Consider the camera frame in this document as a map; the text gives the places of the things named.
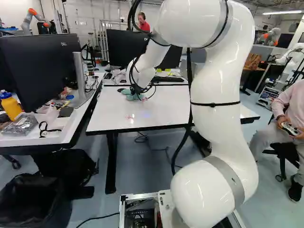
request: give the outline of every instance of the man with headphones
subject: man with headphones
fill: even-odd
[[[139,28],[141,30],[150,32],[150,25],[146,22],[146,15],[143,12],[138,14]]]

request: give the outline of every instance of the monitor stand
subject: monitor stand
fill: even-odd
[[[76,90],[73,93],[74,99],[69,103],[68,106],[77,109],[80,106],[82,106],[88,99],[91,98],[95,90],[86,93],[84,66],[83,66],[81,52],[73,52],[73,56],[74,56],[74,64],[76,69],[78,90]]]

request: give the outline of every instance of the keyboard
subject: keyboard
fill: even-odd
[[[152,79],[153,83],[159,83],[159,82],[184,82],[184,79],[181,77],[160,77],[160,76],[154,76]]]
[[[111,66],[111,65],[107,65],[106,67],[105,67],[105,70],[118,70],[118,69],[120,69],[121,68],[121,66]]]

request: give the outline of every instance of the floor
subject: floor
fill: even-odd
[[[257,94],[247,96],[241,94],[242,103],[252,109],[261,119],[252,124],[243,125],[244,136],[249,142],[256,129],[267,125],[271,113],[263,107],[255,104]],[[155,151],[169,146],[171,156],[181,141],[184,131],[162,130],[145,132],[150,138],[149,149],[145,143],[135,143],[137,133],[123,133],[119,136],[118,161],[116,174],[117,192],[105,195],[105,177],[107,167],[107,143],[106,137],[85,136],[82,132],[76,147],[84,149],[97,160],[99,158],[100,173],[94,176],[88,185],[95,186],[95,194],[91,199],[75,200],[73,213],[68,228],[75,228],[81,221],[112,214],[119,211],[120,194],[149,193],[170,188],[172,178],[170,165],[164,151]],[[17,156],[22,168],[19,171],[12,169],[9,162],[0,157],[0,189],[5,186],[15,175],[19,173],[34,173],[38,169],[29,156]],[[182,148],[177,160],[177,165],[184,166],[195,160],[201,159],[201,155],[191,140],[188,140]],[[263,156],[258,164],[259,187],[248,202],[238,209],[247,228],[300,228],[304,222],[304,200],[294,204],[286,197],[286,186],[275,180],[279,173],[278,159],[275,156]],[[293,174],[296,170],[291,165],[287,166],[287,174]],[[107,227],[117,228],[119,216],[102,220],[90,221],[82,228]]]

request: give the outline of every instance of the chair wheel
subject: chair wheel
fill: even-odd
[[[278,181],[278,182],[282,182],[283,181],[283,178],[281,175],[276,175],[275,176],[275,179]]]

